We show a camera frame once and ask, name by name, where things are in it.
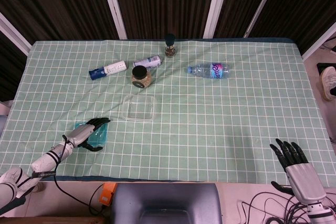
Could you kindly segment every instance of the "robotic hand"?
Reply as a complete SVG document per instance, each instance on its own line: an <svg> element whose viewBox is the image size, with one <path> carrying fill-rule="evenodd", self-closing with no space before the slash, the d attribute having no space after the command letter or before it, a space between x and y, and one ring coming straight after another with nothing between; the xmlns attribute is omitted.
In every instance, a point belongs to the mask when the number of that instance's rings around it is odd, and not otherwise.
<svg viewBox="0 0 336 224"><path fill-rule="evenodd" d="M302 149L296 143L289 144L279 139L276 141L282 152L273 144L270 144L270 147L285 170L291 188L282 187L275 181L271 182L272 185L282 193L293 195L302 204L307 205L307 215L312 224L336 224L335 213L322 205L326 191Z"/></svg>
<svg viewBox="0 0 336 224"><path fill-rule="evenodd" d="M29 177L19 167L12 168L0 177L0 215L22 205L25 197L43 178L55 176L52 171L60 162L72 154L74 148L83 147L92 152L97 152L102 147L92 147L88 144L88 137L100 126L110 122L108 118L95 118L86 124L74 129L68 136L63 135L64 142L52 147L49 152L31 164L33 170Z"/></svg>

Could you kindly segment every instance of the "dark striped curtain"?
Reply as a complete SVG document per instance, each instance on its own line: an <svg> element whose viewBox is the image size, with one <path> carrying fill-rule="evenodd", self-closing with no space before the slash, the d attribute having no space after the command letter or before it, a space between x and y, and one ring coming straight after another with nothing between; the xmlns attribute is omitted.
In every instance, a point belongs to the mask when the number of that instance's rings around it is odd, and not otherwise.
<svg viewBox="0 0 336 224"><path fill-rule="evenodd" d="M336 22L336 0L268 0L250 37L288 37L304 53Z"/></svg>
<svg viewBox="0 0 336 224"><path fill-rule="evenodd" d="M261 0L224 0L214 38L243 37Z"/></svg>
<svg viewBox="0 0 336 224"><path fill-rule="evenodd" d="M119 38L107 0L0 0L0 12L31 44Z"/></svg>
<svg viewBox="0 0 336 224"><path fill-rule="evenodd" d="M211 0L118 0L129 39L202 38Z"/></svg>
<svg viewBox="0 0 336 224"><path fill-rule="evenodd" d="M14 99L27 57L0 32L0 101Z"/></svg>

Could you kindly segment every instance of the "jar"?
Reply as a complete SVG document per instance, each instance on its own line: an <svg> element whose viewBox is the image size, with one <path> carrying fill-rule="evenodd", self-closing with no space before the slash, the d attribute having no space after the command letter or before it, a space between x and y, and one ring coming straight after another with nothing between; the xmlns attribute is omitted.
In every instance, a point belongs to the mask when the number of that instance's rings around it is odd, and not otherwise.
<svg viewBox="0 0 336 224"><path fill-rule="evenodd" d="M165 55L168 58L171 58L175 55L176 53L176 49L174 47L174 43L175 43L175 35L173 34L167 34L164 37L164 40L166 41L166 49L164 51Z"/></svg>
<svg viewBox="0 0 336 224"><path fill-rule="evenodd" d="M138 88L147 88L152 81L152 75L144 66L135 66L132 70L132 84Z"/></svg>

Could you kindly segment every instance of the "table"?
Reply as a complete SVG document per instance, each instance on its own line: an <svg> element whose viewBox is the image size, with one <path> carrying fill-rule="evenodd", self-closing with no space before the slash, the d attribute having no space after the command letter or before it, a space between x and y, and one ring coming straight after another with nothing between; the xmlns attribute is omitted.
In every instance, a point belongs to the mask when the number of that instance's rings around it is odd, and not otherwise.
<svg viewBox="0 0 336 224"><path fill-rule="evenodd" d="M175 45L176 56L164 58L151 70L153 83L139 89L130 83L131 69L95 81L88 71L163 56L163 41L37 41L0 139L0 174L12 166L28 171L75 122L109 117L104 149L76 149L58 175L284 184L286 176L269 148L278 137L297 142L323 184L336 185L335 154L295 44L190 40ZM185 72L204 62L227 62L230 78ZM137 93L155 96L152 123L120 116L123 97Z"/></svg>

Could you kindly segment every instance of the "white sneaker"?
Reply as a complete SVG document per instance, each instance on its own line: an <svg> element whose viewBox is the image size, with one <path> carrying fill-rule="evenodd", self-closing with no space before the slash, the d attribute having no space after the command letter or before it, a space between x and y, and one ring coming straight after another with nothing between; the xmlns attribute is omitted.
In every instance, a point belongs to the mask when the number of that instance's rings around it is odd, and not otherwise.
<svg viewBox="0 0 336 224"><path fill-rule="evenodd" d="M323 88L323 98L327 101L331 101L336 96L330 93L330 90L336 87L336 69L334 67L325 68L320 76L321 85Z"/></svg>

